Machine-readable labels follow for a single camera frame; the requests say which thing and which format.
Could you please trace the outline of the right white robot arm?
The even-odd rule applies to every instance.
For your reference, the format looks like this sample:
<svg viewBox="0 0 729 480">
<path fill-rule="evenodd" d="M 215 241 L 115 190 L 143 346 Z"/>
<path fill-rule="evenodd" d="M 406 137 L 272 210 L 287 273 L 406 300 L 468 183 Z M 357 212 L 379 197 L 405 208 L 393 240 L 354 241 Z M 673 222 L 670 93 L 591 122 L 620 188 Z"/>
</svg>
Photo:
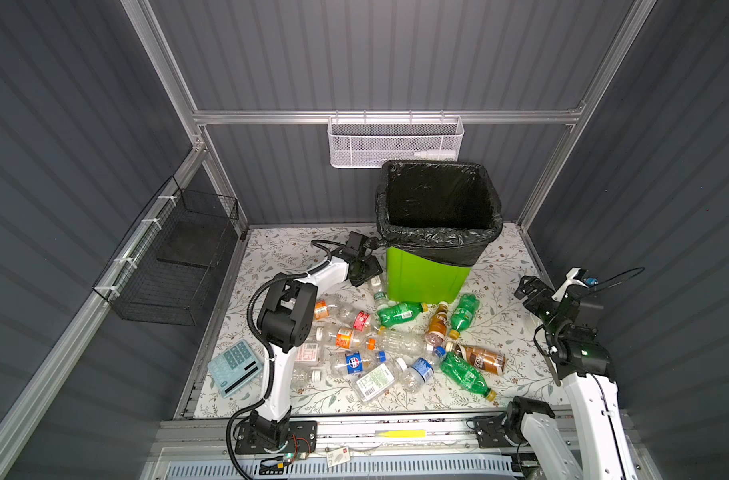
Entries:
<svg viewBox="0 0 729 480">
<path fill-rule="evenodd" d="M 508 407 L 506 436 L 532 448 L 548 479 L 637 479 L 618 400 L 616 368 L 597 339 L 596 329 L 577 322 L 584 298 L 617 287 L 642 273 L 626 270 L 605 281 L 575 267 L 559 288 L 537 276 L 521 278 L 516 298 L 540 319 L 533 341 L 552 369 L 555 383 L 568 395 L 580 453 L 573 454 L 544 401 L 521 396 Z"/>
</svg>

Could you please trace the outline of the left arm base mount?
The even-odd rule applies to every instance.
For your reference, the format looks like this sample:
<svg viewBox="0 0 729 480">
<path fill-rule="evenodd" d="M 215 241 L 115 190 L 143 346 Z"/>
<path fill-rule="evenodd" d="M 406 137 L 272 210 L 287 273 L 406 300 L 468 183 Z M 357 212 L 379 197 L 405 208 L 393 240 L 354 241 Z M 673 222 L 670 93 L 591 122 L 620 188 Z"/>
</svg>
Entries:
<svg viewBox="0 0 729 480">
<path fill-rule="evenodd" d="M 316 451 L 318 422 L 290 420 L 244 422 L 234 432 L 234 452 L 240 455 L 311 454 Z"/>
</svg>

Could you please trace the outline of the clear bottle blue label front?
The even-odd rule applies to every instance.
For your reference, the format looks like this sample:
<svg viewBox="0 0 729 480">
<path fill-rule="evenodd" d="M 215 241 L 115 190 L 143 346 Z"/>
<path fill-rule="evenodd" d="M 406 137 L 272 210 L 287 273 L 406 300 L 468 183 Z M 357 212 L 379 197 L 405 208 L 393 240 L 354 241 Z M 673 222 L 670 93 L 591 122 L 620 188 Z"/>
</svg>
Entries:
<svg viewBox="0 0 729 480">
<path fill-rule="evenodd" d="M 433 364 L 420 357 L 402 373 L 402 386 L 410 394 L 418 393 L 432 379 L 434 373 Z"/>
</svg>

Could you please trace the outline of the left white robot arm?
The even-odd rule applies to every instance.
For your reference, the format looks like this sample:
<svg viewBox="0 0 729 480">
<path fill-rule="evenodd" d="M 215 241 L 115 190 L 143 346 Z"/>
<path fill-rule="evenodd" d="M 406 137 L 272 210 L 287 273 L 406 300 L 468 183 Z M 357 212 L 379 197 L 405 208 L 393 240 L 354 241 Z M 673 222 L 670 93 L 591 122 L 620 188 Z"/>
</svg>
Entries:
<svg viewBox="0 0 729 480">
<path fill-rule="evenodd" d="M 374 252 L 383 240 L 350 232 L 343 244 L 312 240 L 324 259 L 300 273 L 279 273 L 260 286 L 246 308 L 246 322 L 264 347 L 262 395 L 252 416 L 279 424 L 290 418 L 290 380 L 298 348 L 306 342 L 314 323 L 318 298 L 332 288 L 350 283 L 360 286 L 382 272 Z"/>
</svg>

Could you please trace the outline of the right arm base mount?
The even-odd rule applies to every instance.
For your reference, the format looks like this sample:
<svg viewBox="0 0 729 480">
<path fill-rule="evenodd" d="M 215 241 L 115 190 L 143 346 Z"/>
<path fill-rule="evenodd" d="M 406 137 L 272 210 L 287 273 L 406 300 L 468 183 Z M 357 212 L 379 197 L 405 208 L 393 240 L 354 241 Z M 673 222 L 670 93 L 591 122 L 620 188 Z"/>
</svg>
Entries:
<svg viewBox="0 0 729 480">
<path fill-rule="evenodd" d="M 480 448 L 516 447 L 525 442 L 518 423 L 507 414 L 474 417 L 472 430 Z"/>
</svg>

